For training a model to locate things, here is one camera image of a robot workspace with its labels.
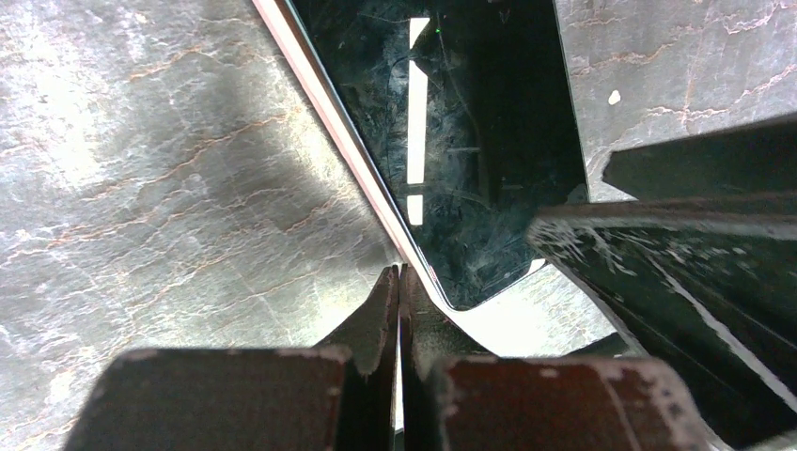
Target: white speck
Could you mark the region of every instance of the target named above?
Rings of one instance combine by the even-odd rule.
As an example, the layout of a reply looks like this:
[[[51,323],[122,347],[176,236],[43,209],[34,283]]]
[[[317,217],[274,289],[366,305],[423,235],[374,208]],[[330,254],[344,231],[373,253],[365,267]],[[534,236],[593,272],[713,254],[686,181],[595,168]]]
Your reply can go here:
[[[64,371],[55,375],[50,381],[50,395],[47,404],[56,404],[70,397],[70,386],[74,382],[74,371]]]
[[[33,238],[29,233],[27,233],[27,230],[25,230],[23,228],[17,230],[15,235],[17,236],[17,240],[19,240],[19,241],[28,241],[31,238]]]
[[[609,96],[609,104],[616,105],[620,102],[621,99],[622,98],[620,97],[620,91],[615,89],[614,91],[612,91],[612,95]]]
[[[539,371],[539,374],[543,378],[552,379],[552,378],[558,378],[559,377],[559,372],[557,370],[553,369],[553,368],[543,368],[543,369],[541,369]]]

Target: brown metal block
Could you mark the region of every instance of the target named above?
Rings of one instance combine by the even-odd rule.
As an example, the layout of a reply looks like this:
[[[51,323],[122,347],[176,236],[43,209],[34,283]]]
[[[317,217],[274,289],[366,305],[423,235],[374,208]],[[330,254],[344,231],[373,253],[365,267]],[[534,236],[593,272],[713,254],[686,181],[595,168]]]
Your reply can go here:
[[[678,375],[657,360],[457,357],[430,373],[439,449],[707,449]]]

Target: marble veining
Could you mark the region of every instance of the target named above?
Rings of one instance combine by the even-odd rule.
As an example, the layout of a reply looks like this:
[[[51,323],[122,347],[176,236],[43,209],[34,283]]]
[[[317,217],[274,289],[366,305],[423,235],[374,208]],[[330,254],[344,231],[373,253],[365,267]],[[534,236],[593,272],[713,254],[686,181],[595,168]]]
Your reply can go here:
[[[793,1],[556,5],[593,200],[623,196],[613,150],[797,110]],[[248,2],[0,23],[3,449],[56,449],[124,350],[312,344],[398,259]],[[507,355],[611,331],[550,266],[479,309],[509,312],[463,324]]]

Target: dark metal block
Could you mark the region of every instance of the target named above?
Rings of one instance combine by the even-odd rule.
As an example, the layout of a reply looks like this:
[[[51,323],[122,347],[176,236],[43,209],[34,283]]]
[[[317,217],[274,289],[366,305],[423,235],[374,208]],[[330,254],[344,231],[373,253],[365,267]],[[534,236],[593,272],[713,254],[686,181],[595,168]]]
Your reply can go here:
[[[430,373],[438,449],[707,449],[689,392],[655,360],[452,357]]]
[[[603,181],[640,200],[797,190],[797,116],[612,154]]]
[[[351,378],[337,347],[134,350],[97,382],[65,449],[332,449]]]
[[[763,194],[561,207],[529,240],[746,447],[797,428],[797,202]]]

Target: reflective panel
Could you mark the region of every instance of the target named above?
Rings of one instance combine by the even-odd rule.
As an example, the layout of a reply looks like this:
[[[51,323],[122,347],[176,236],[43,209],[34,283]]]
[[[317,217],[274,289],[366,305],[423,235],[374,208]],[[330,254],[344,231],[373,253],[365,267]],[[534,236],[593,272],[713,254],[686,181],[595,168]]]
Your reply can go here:
[[[448,302],[528,275],[535,212],[587,198],[553,3],[293,7]]]

